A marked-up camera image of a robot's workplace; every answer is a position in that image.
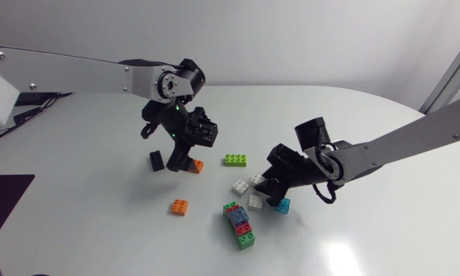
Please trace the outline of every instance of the black block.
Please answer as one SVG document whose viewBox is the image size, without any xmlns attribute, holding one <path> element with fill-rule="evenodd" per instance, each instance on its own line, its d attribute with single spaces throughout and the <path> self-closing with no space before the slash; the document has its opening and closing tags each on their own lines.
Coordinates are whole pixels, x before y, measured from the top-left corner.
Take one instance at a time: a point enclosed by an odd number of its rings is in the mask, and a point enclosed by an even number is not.
<svg viewBox="0 0 460 276">
<path fill-rule="evenodd" d="M 162 156 L 160 155 L 160 151 L 157 150 L 156 152 L 150 153 L 150 161 L 152 162 L 153 171 L 160 171 L 161 169 L 165 169 L 163 165 Z"/>
</svg>

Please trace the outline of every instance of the lego block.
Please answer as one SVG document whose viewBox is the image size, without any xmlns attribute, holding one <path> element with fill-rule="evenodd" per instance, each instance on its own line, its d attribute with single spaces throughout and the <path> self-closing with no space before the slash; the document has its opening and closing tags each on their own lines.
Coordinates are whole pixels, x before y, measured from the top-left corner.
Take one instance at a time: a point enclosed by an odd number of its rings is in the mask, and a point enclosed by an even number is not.
<svg viewBox="0 0 460 276">
<path fill-rule="evenodd" d="M 237 228 L 238 226 L 244 225 L 246 222 L 248 222 L 248 215 L 244 208 L 241 206 L 233 211 L 228 212 L 227 215 L 234 228 Z"/>
<path fill-rule="evenodd" d="M 162 156 L 160 155 L 160 151 L 157 150 L 155 152 L 150 153 L 150 162 L 152 163 L 153 171 L 160 171 L 161 169 L 165 169 L 163 165 Z"/>
<path fill-rule="evenodd" d="M 260 174 L 258 173 L 255 173 L 252 177 L 251 177 L 251 182 L 249 183 L 250 186 L 254 187 L 256 186 L 257 184 L 260 184 L 261 182 L 265 181 L 266 178 L 264 178 L 263 176 L 261 176 Z"/>
<path fill-rule="evenodd" d="M 225 166 L 247 166 L 247 156 L 245 154 L 225 155 Z"/>
<path fill-rule="evenodd" d="M 251 195 L 248 200 L 249 210 L 261 211 L 262 210 L 262 197 L 259 195 Z"/>
<path fill-rule="evenodd" d="M 237 237 L 237 243 L 240 248 L 240 250 L 244 250 L 248 248 L 249 246 L 253 245 L 255 241 L 255 236 L 252 231 L 250 231 L 247 234 L 241 235 Z"/>
<path fill-rule="evenodd" d="M 186 215 L 187 206 L 189 203 L 186 200 L 176 199 L 172 204 L 172 214 L 174 215 Z"/>
<path fill-rule="evenodd" d="M 235 231 L 237 232 L 237 236 L 241 236 L 245 233 L 252 231 L 252 227 L 248 222 L 246 222 L 243 225 L 237 226 Z"/>
<path fill-rule="evenodd" d="M 288 214 L 288 210 L 290 209 L 290 199 L 282 199 L 279 202 L 279 205 L 274 207 L 276 212 L 280 212 L 281 214 Z"/>
<path fill-rule="evenodd" d="M 248 184 L 242 181 L 242 179 L 239 179 L 232 187 L 232 190 L 234 193 L 236 193 L 238 196 L 243 196 L 245 192 L 248 190 Z"/>
<path fill-rule="evenodd" d="M 191 173 L 201 173 L 202 171 L 202 167 L 204 166 L 204 162 L 203 161 L 199 161 L 199 160 L 196 160 L 194 159 L 191 166 L 189 167 L 188 171 L 190 171 Z"/>
<path fill-rule="evenodd" d="M 229 204 L 224 205 L 223 206 L 223 215 L 227 215 L 227 209 L 231 208 L 233 206 L 237 206 L 237 202 L 230 202 Z"/>
<path fill-rule="evenodd" d="M 240 207 L 240 205 L 235 205 L 235 206 L 233 206 L 233 207 L 230 207 L 230 208 L 228 208 L 228 209 L 226 210 L 226 213 L 228 214 L 228 213 L 230 213 L 231 211 L 237 209 L 238 207 Z"/>
</svg>

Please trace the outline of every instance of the white lego brick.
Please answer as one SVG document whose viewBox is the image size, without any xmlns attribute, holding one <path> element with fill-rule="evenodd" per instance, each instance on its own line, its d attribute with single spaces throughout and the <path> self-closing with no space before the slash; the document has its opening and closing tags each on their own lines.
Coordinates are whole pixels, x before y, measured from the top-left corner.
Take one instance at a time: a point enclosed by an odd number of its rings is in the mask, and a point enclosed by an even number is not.
<svg viewBox="0 0 460 276">
<path fill-rule="evenodd" d="M 264 178 L 263 176 L 261 176 L 260 174 L 258 173 L 255 173 L 252 177 L 251 177 L 251 183 L 249 184 L 250 186 L 252 187 L 255 187 L 257 184 L 265 181 L 266 178 Z"/>
<path fill-rule="evenodd" d="M 243 196 L 248 190 L 248 184 L 245 183 L 242 179 L 239 179 L 232 187 L 234 193 L 238 196 Z"/>
<path fill-rule="evenodd" d="M 262 197 L 259 195 L 251 195 L 251 198 L 248 200 L 249 210 L 261 211 L 262 210 Z"/>
</svg>

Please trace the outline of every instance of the white wall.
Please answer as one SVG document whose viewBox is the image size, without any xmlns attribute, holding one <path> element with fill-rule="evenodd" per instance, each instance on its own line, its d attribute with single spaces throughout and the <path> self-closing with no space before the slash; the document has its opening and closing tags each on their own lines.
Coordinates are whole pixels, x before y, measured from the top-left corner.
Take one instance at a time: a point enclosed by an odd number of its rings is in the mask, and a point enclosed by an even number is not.
<svg viewBox="0 0 460 276">
<path fill-rule="evenodd" d="M 208 84 L 323 84 L 418 109 L 460 49 L 460 0 L 0 0 L 0 44 L 193 58 Z"/>
</svg>

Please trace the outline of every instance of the robotic arm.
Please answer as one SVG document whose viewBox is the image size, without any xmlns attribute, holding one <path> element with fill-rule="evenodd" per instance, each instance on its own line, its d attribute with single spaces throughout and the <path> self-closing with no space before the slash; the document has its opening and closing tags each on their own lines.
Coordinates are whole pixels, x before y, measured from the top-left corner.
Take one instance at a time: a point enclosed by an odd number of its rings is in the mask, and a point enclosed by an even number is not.
<svg viewBox="0 0 460 276">
<path fill-rule="evenodd" d="M 367 143 L 351 145 L 330 141 L 323 118 L 295 127 L 301 149 L 298 152 L 277 145 L 268 156 L 271 167 L 262 175 L 266 180 L 256 189 L 270 196 L 276 206 L 289 188 L 313 185 L 326 203 L 336 200 L 336 190 L 347 182 L 373 173 L 383 165 L 460 141 L 460 100 Z M 327 183 L 330 198 L 317 184 Z"/>
<path fill-rule="evenodd" d="M 202 107 L 188 112 L 205 83 L 205 75 L 192 60 L 180 65 L 145 60 L 120 63 L 40 51 L 0 47 L 0 127 L 20 92 L 131 93 L 147 99 L 142 118 L 147 139 L 161 124 L 175 142 L 167 168 L 195 169 L 188 156 L 195 145 L 213 146 L 218 127 Z"/>
</svg>

